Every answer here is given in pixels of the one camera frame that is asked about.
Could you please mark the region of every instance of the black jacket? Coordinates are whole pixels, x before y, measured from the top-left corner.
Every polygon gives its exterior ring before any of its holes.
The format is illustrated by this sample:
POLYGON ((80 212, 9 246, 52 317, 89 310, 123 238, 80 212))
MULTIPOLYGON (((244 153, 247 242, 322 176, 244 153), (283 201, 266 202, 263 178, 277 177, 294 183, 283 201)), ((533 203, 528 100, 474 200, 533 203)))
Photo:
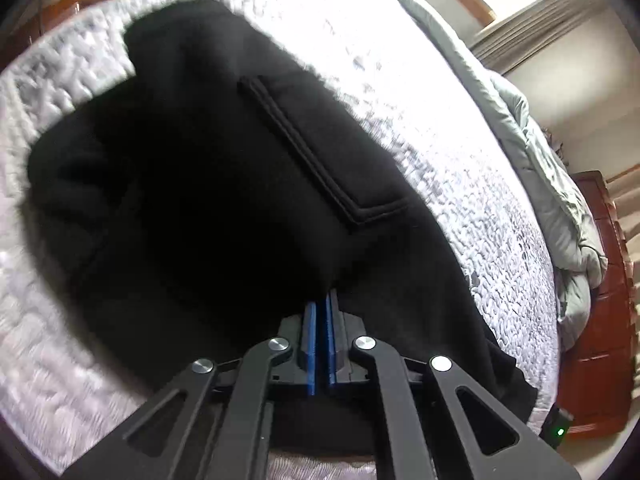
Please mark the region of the black jacket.
MULTIPOLYGON (((160 386, 196 358, 240 357, 335 287, 367 333, 450 356, 527 420, 536 390, 434 217, 313 74, 212 0, 143 18, 126 43, 136 76, 44 133, 28 167, 41 235, 120 361, 160 386)), ((369 452, 361 419, 316 399, 274 438, 369 452)))

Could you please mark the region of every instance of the garment pocket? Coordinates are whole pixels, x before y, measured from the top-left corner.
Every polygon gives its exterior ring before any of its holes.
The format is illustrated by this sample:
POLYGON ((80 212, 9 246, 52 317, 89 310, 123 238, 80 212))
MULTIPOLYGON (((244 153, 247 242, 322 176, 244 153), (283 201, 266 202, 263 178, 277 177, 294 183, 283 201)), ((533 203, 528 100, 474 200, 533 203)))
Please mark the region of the garment pocket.
POLYGON ((238 87, 348 222, 366 224, 406 207, 407 184, 391 155, 313 74, 243 77, 238 87))

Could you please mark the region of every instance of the triangular cutout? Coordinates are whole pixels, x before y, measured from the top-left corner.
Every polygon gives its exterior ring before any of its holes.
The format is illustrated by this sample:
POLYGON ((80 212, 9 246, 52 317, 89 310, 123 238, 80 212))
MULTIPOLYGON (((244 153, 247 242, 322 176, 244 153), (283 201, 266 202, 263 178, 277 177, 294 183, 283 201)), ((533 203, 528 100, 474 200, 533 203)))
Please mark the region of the triangular cutout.
POLYGON ((148 421, 128 437, 129 445, 147 456, 160 456, 186 399, 187 392, 183 391, 168 399, 148 421))
POLYGON ((457 388, 456 395, 483 454, 492 455, 517 443, 518 434, 470 390, 457 388))

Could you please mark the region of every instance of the black garment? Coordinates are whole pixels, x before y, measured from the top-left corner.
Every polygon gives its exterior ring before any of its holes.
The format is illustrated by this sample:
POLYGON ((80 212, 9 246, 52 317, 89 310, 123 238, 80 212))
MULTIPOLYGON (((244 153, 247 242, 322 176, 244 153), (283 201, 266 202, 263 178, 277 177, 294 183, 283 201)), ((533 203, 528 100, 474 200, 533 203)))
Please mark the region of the black garment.
MULTIPOLYGON (((160 386, 237 358, 333 286, 367 333, 450 356, 527 419, 536 390, 437 222, 315 76, 212 0, 143 18, 126 43, 135 78, 43 134, 28 167, 42 235, 124 364, 160 386)), ((278 421, 280 446, 371 449, 355 406, 315 399, 278 421)))

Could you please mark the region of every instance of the bed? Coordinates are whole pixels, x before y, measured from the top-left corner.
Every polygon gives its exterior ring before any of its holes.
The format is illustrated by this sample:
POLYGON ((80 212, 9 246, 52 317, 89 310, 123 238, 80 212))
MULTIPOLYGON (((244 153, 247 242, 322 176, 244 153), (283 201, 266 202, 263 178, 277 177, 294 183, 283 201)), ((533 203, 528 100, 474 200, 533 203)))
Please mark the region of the bed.
MULTIPOLYGON (((54 290, 22 210, 40 133, 132 74, 122 34, 176 0, 108 0, 44 35, 0 75, 0 415, 59 475, 148 396, 54 290)), ((527 193, 437 47, 398 0, 219 0, 315 72, 389 150, 447 236, 484 320, 538 388, 558 388, 554 269, 527 193)), ((273 453, 270 478, 373 478, 369 462, 273 453)))

